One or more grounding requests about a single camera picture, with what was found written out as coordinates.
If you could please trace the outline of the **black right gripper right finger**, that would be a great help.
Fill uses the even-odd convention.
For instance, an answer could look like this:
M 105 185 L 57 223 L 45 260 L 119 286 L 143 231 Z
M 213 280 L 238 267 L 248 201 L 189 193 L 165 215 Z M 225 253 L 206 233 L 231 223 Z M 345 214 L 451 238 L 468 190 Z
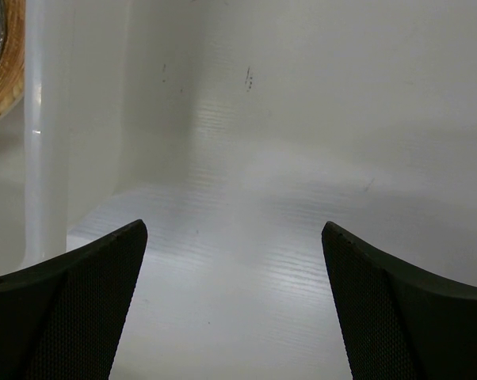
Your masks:
M 326 271 L 355 379 L 477 379 L 477 287 L 385 253 L 334 222 Z

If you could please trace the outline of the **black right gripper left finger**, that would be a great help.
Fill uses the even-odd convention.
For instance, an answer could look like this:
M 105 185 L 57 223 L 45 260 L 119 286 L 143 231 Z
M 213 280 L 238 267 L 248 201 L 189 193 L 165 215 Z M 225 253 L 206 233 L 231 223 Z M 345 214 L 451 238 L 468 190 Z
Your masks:
M 146 246 L 136 220 L 0 276 L 0 379 L 107 379 Z

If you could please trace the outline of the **woven bamboo basket tray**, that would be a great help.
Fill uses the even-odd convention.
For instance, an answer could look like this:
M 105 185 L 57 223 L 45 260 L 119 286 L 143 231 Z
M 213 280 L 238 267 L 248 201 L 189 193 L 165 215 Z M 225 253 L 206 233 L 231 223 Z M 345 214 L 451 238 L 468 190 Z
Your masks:
M 25 83 L 25 1 L 3 1 L 7 30 L 0 58 L 0 119 L 22 98 Z

